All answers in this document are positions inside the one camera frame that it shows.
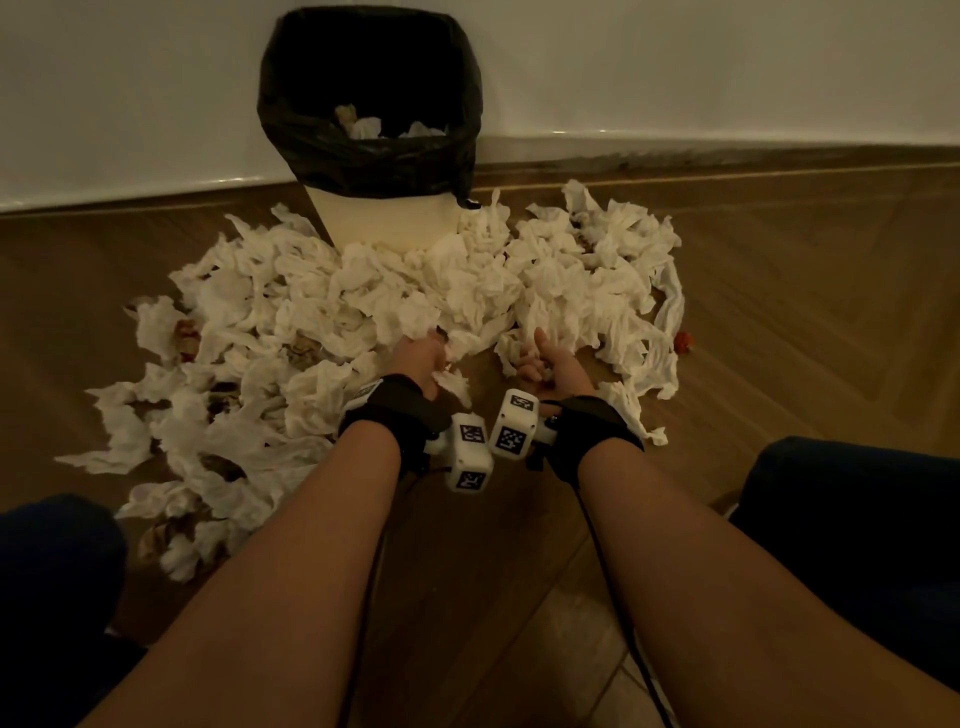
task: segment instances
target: trash can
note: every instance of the trash can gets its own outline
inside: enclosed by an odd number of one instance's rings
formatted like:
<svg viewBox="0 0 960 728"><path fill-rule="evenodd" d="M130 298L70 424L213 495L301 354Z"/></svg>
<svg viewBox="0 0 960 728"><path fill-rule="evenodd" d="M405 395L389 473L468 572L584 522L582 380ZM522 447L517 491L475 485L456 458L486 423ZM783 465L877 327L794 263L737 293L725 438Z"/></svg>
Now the trash can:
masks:
<svg viewBox="0 0 960 728"><path fill-rule="evenodd" d="M384 138L351 139L336 113L346 105L358 117L379 117ZM263 131L297 179L317 192L315 204L353 210L354 223L370 216L370 205L360 201L452 195L460 206L473 206L468 195L482 111L480 70L467 36L453 18L435 12L292 11L277 22L260 68ZM444 134L401 138L415 121Z"/></svg>

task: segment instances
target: tissue inside trash bag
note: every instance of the tissue inside trash bag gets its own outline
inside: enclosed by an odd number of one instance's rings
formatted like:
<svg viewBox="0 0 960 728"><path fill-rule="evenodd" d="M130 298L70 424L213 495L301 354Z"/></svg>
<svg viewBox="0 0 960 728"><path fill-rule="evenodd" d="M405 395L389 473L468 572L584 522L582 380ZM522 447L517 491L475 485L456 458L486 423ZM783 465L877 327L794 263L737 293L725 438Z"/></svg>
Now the tissue inside trash bag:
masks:
<svg viewBox="0 0 960 728"><path fill-rule="evenodd" d="M599 350L622 377L600 396L665 444L662 427L641 423L638 398L677 391L680 238L644 207L601 208L579 182L564 196L566 210L530 206L514 233L496 191L490 206L463 211L456 234L406 255L362 242L341 255L281 205L269 229L228 216L237 236L171 274L178 302L135 306L136 341L160 363L138 382L88 390L108 448L59 461L129 473L159 451L173 477L133 488L117 517L192 520L163 531L160 559L171 578L192 578L239 548L324 458L342 407L382 373L394 344L436 326L451 365L493 348L505 376L537 327L572 351ZM664 300L650 322L641 315L655 288ZM436 379L470 407L463 375ZM137 401L153 408L140 416Z"/></svg>
<svg viewBox="0 0 960 728"><path fill-rule="evenodd" d="M351 139L381 139L382 122L376 116L357 118L357 109L353 104L337 107L335 110L337 121ZM410 131L402 133L399 138L406 139L413 136L446 136L442 129L431 129L421 121L410 125Z"/></svg>

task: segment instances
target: black wrist strap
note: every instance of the black wrist strap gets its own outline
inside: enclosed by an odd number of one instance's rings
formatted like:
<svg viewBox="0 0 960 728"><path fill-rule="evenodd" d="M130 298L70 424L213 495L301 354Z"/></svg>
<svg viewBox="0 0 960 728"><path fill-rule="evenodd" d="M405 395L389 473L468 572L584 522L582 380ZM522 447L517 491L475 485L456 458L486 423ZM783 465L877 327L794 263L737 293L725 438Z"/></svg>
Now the black wrist strap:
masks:
<svg viewBox="0 0 960 728"><path fill-rule="evenodd" d="M386 375L362 387L347 404L339 434L358 420L390 430L400 446L400 476L425 472L429 465L423 453L426 441L436 439L452 424L449 414L424 397L417 383L405 375Z"/></svg>
<svg viewBox="0 0 960 728"><path fill-rule="evenodd" d="M577 479L580 461L604 440L615 437L643 450L643 443L627 427L619 412L599 397L543 402L556 404L563 410L556 418L557 439L546 453L547 462L560 480L574 488L580 487Z"/></svg>

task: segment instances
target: wooden floor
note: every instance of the wooden floor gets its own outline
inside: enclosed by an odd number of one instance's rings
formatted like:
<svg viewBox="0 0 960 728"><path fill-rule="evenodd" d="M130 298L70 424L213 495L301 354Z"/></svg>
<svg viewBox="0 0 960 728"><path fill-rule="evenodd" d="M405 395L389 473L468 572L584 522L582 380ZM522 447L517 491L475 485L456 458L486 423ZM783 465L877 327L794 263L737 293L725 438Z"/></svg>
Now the wooden floor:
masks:
<svg viewBox="0 0 960 728"><path fill-rule="evenodd" d="M697 346L677 397L644 402L670 438L649 457L681 487L731 500L789 434L960 455L960 165L655 174L591 191L673 215L684 241ZM558 185L500 177L515 214L562 203ZM141 376L122 304L173 293L167 272L229 231L225 212L266 223L277 201L312 214L284 185L0 218L0 508L63 491L115 507L149 476L51 458L104 443L85 387ZM507 383L489 357L470 370L490 417ZM398 500L354 723L656 726L573 495L498 469L481 497L426 478ZM189 595L134 563L118 626L151 641Z"/></svg>

